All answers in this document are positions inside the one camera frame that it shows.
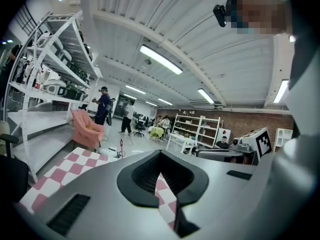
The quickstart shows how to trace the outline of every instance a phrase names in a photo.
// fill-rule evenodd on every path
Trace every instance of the ceiling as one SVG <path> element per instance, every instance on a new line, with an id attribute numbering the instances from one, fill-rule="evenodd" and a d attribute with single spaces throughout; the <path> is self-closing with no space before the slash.
<path id="1" fill-rule="evenodd" d="M 274 37 L 222 28 L 213 15 L 226 0 L 80 0 L 90 46 L 103 77 L 121 92 L 161 107 L 192 108 L 204 88 L 224 107 L 267 108 L 277 73 Z M 145 44 L 178 65 L 176 75 L 140 52 Z M 285 60 L 287 68 L 291 60 Z M 281 73 L 288 79 L 290 70 Z M 130 85 L 145 95 L 126 88 Z M 273 109 L 283 109 L 281 102 Z"/>

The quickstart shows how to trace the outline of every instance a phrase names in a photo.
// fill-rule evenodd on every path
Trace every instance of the black office chair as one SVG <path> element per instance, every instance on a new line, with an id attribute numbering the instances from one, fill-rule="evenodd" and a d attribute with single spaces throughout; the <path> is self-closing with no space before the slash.
<path id="1" fill-rule="evenodd" d="M 145 136 L 143 133 L 141 133 L 141 131 L 144 129 L 144 125 L 141 122 L 139 122 L 139 120 L 138 120 L 138 123 L 135 125 L 135 128 L 138 131 L 134 131 L 133 135 L 138 134 L 140 137 Z"/>

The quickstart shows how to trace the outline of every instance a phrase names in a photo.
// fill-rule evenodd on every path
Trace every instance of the armchair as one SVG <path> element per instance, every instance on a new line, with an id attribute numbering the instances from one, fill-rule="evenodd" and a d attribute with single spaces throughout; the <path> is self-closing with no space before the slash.
<path id="1" fill-rule="evenodd" d="M 94 123 L 84 109 L 72 110 L 71 113 L 74 121 L 72 140 L 96 151 L 104 138 L 104 126 Z"/>

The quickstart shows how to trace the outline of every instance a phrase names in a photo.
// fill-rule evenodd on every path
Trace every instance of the floor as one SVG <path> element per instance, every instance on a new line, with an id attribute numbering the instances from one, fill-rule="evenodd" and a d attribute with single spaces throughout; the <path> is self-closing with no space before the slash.
<path id="1" fill-rule="evenodd" d="M 112 125 L 109 126 L 104 124 L 105 133 L 103 141 L 101 141 L 101 148 L 112 148 L 117 151 L 121 150 L 120 141 L 123 141 L 123 154 L 124 156 L 134 156 L 147 151 L 153 150 L 164 150 L 167 146 L 167 141 L 159 142 L 155 138 L 150 139 L 150 135 L 146 130 L 142 131 L 144 136 L 139 137 L 138 135 L 128 135 L 119 133 L 121 130 L 122 121 L 119 119 L 112 119 Z M 76 144 L 76 147 L 81 147 L 83 149 L 88 149 L 85 146 Z M 54 157 L 52 157 L 37 173 L 37 177 L 41 178 L 48 172 L 54 165 L 61 161 L 66 155 L 68 155 L 72 150 L 74 150 L 74 142 L 71 141 L 63 149 L 61 149 Z"/>

